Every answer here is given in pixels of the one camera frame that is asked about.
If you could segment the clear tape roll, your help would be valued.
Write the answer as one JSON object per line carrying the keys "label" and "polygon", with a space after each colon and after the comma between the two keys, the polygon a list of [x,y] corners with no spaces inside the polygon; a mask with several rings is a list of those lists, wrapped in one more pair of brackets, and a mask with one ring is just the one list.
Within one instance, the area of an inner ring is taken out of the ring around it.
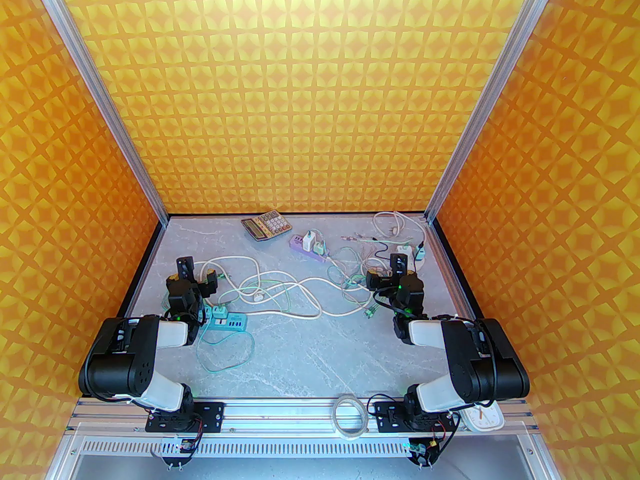
{"label": "clear tape roll", "polygon": [[[354,409],[359,418],[359,426],[347,429],[341,425],[339,420],[339,409],[342,407]],[[333,403],[330,420],[334,432],[343,439],[343,441],[356,441],[368,433],[370,413],[368,412],[366,405],[358,397],[355,397],[352,394],[342,394]]]}

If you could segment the aluminium frame post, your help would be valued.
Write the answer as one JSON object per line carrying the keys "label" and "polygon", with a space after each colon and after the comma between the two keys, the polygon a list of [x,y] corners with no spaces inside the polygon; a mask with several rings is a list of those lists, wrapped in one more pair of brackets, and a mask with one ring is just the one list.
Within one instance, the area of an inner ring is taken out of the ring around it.
{"label": "aluminium frame post", "polygon": [[523,1],[487,82],[426,206],[424,216],[428,227],[433,226],[453,189],[548,2],[549,0]]}
{"label": "aluminium frame post", "polygon": [[78,73],[87,86],[96,107],[105,121],[119,150],[123,154],[128,166],[135,176],[148,203],[153,209],[162,228],[169,224],[169,213],[165,208],[156,186],[154,185],[146,166],[126,130],[116,105],[103,82],[89,48],[67,7],[65,0],[41,0],[53,22],[55,29],[62,39]]}

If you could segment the teal power strip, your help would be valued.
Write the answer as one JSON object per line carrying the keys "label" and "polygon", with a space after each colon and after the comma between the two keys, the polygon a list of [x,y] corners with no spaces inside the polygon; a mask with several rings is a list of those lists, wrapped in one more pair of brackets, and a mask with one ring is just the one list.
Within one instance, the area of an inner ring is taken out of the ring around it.
{"label": "teal power strip", "polygon": [[248,316],[244,313],[231,312],[224,315],[224,318],[212,316],[205,323],[205,330],[215,330],[220,332],[245,332],[247,329]]}

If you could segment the white square clock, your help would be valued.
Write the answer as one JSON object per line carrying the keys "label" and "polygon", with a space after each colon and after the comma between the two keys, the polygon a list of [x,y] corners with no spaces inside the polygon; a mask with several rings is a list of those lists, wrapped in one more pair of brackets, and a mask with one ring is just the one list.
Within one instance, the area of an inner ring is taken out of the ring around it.
{"label": "white square clock", "polygon": [[489,406],[476,404],[462,409],[460,416],[464,427],[476,434],[502,430],[505,426],[505,416],[496,401]]}

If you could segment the white round power socket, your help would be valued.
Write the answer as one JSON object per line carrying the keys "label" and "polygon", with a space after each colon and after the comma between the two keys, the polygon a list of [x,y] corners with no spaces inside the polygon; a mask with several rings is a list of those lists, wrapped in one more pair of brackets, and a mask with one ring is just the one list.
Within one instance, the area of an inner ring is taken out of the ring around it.
{"label": "white round power socket", "polygon": [[397,245],[397,253],[407,254],[407,257],[408,257],[407,270],[417,273],[425,264],[425,258],[423,259],[423,261],[420,261],[420,262],[417,262],[414,260],[416,247],[418,246]]}

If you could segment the purple power strip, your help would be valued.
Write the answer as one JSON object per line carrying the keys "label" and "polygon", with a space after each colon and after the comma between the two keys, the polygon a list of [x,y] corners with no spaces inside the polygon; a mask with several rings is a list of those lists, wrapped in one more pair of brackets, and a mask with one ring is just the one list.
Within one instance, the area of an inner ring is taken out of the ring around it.
{"label": "purple power strip", "polygon": [[317,251],[312,250],[311,252],[306,252],[302,248],[303,236],[304,235],[294,234],[288,242],[290,249],[292,249],[292,251],[294,252],[297,252],[298,254],[306,256],[306,258],[310,258],[320,263],[324,263],[328,258],[328,251],[326,249],[326,245],[324,244],[322,254],[320,254],[321,252],[320,250],[317,250]]}

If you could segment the aluminium front rail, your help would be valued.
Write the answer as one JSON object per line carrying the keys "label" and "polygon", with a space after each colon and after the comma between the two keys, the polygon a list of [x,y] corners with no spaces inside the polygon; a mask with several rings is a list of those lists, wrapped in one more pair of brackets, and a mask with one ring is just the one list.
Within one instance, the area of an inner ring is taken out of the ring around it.
{"label": "aluminium front rail", "polygon": [[[339,437],[333,429],[330,413],[336,397],[227,397],[195,398],[195,402],[224,403],[224,418],[219,437]],[[375,402],[388,402],[388,397],[374,397],[368,405],[368,433],[378,433],[374,416]],[[505,418],[501,430],[487,434],[541,434],[530,405],[523,399],[499,404]],[[354,409],[341,407],[339,421],[351,429],[361,422]],[[66,423],[66,432],[79,429],[94,432],[124,431],[126,434],[144,432],[147,413],[141,407],[127,402],[107,403],[94,398],[80,398]]]}

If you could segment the beige desk calculator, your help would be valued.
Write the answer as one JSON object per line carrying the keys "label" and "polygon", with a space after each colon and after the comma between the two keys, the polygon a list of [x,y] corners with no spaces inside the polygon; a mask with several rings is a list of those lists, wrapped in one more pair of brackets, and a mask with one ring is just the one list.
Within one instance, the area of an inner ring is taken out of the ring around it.
{"label": "beige desk calculator", "polygon": [[293,230],[290,222],[277,210],[244,218],[240,223],[256,242],[265,242]]}

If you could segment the small controller board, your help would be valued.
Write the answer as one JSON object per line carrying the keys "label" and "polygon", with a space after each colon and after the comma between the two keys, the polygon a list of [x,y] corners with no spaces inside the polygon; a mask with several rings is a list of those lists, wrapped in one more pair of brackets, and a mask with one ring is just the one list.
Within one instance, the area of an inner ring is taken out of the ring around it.
{"label": "small controller board", "polygon": [[441,455],[441,441],[438,438],[410,438],[407,452],[409,461],[420,470],[425,467],[432,469]]}
{"label": "small controller board", "polygon": [[178,455],[163,458],[163,462],[166,464],[167,470],[171,471],[172,469],[178,469],[179,471],[182,471],[183,468],[194,458],[199,450],[200,444],[200,439],[183,439],[180,443]]}

